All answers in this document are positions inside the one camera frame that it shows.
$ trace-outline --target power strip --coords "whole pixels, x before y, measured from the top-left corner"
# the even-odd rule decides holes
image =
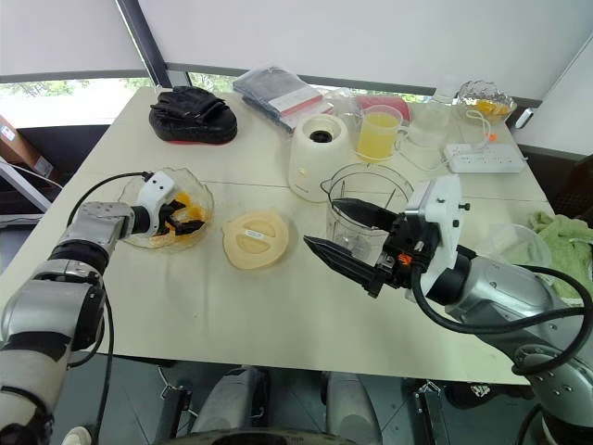
[[[445,158],[454,173],[518,173],[525,167],[521,153],[511,144],[447,144]]]

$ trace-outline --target white table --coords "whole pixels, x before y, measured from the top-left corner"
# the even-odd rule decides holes
[[[172,255],[118,244],[105,277],[117,354],[524,383],[505,356],[475,337],[432,324],[403,291],[385,288],[374,300],[325,267],[302,242],[303,235],[324,237],[325,206],[300,199],[286,186],[284,134],[236,96],[227,97],[239,121],[230,144],[172,145],[148,125],[156,95],[141,89],[0,275],[0,306],[48,256],[70,209],[92,184],[116,172],[187,167],[212,191],[214,222],[196,247]],[[496,131],[499,141],[512,140],[505,127]],[[418,160],[435,157],[412,145],[404,148]],[[387,164],[413,184],[447,172],[420,172],[398,155]],[[552,213],[529,169],[461,179],[472,204],[461,236],[467,247],[485,237],[491,223],[527,224],[533,211]],[[108,184],[92,199],[116,200],[124,184]],[[238,271],[223,252],[221,226],[246,211],[269,208],[289,222],[288,252],[269,269]]]

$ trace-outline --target yellow juice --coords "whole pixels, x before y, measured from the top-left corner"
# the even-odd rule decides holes
[[[396,142],[399,120],[382,111],[366,115],[360,130],[357,152],[365,160],[389,158]]]

